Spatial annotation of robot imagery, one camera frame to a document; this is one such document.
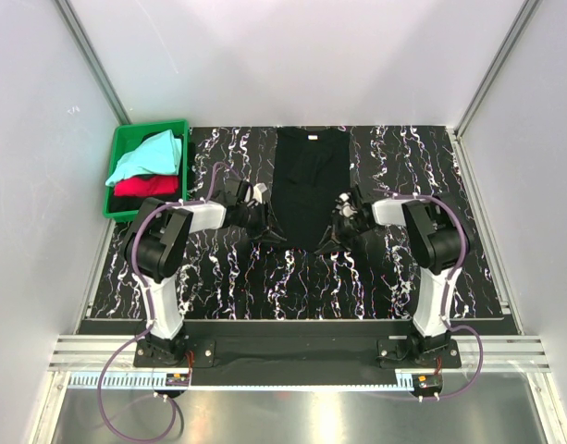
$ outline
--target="cyan cloth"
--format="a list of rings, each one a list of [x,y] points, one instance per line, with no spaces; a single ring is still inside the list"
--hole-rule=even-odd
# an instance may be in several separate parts
[[[150,137],[134,151],[123,154],[105,185],[114,187],[121,180],[143,174],[175,176],[179,173],[181,157],[182,141],[176,139],[169,129]]]

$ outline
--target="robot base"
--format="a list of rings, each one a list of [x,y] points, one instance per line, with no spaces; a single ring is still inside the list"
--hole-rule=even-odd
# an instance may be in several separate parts
[[[441,357],[442,368],[462,368],[458,343],[450,339],[447,348],[414,359],[411,355],[397,356],[396,350],[403,350],[407,339],[381,339],[377,342],[378,361],[384,369],[417,369],[432,370],[438,366],[438,357]]]
[[[134,367],[146,368],[187,368],[189,362],[185,354],[192,352],[194,356],[193,367],[208,368],[214,363],[216,342],[210,339],[191,340],[184,334],[177,335],[170,341],[170,350],[154,344],[154,338],[148,335],[137,343]]]

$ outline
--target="green plastic bin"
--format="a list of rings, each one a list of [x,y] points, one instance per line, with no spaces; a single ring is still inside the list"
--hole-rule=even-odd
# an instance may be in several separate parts
[[[142,144],[142,139],[152,132],[162,132],[172,130],[175,136],[182,137],[182,199],[187,199],[187,152],[189,147],[189,122],[186,120],[170,120],[166,122],[138,123],[137,125],[123,125],[115,130],[113,139],[113,149],[110,155],[110,166],[108,177],[115,172],[118,160],[124,153],[134,151]],[[117,222],[131,222],[135,219],[138,210],[122,211],[120,213],[110,213],[108,202],[113,189],[106,187],[105,206],[102,210],[104,217],[115,219]]]

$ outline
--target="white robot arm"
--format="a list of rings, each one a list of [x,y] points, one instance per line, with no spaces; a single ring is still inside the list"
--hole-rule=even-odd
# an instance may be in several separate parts
[[[457,216],[468,254],[474,247],[474,237],[463,218],[458,216],[455,202],[448,194],[434,197]],[[414,260],[421,269],[419,302],[413,315],[414,332],[409,338],[408,353],[416,359],[440,352],[450,342],[450,308],[455,284],[462,271],[453,268],[462,252],[460,235],[444,209],[416,196],[366,203],[359,188],[354,187],[340,195],[318,252],[335,251],[339,246],[350,251],[359,235],[386,225],[406,227]]]
[[[154,322],[146,339],[157,353],[178,359],[186,347],[175,281],[191,233],[237,226],[246,228],[251,239],[270,243],[285,240],[270,211],[266,193],[262,183],[253,186],[244,180],[227,179],[224,190],[214,193],[211,201],[171,206],[143,229],[136,259],[144,279],[142,287],[150,291],[154,305]],[[137,232],[145,219],[163,204],[154,198],[146,199],[129,227],[121,247],[129,265],[132,266]],[[143,300],[149,317],[148,298]]]

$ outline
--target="black marbled table surface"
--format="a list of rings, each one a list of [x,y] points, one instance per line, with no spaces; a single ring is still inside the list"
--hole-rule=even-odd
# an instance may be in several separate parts
[[[453,317],[501,317],[462,177],[443,127],[340,127],[351,133],[351,180],[364,196],[376,188],[452,193],[476,235],[456,286]],[[208,192],[216,161],[252,183],[270,187],[277,129],[195,128],[191,131],[191,198]],[[218,183],[224,174],[219,176]],[[118,249],[127,225],[117,224],[91,318],[141,318],[142,294]],[[239,228],[193,233],[177,277],[179,307],[190,319],[385,319],[416,308],[419,271],[404,228],[378,228],[352,253],[317,256],[253,245]]]

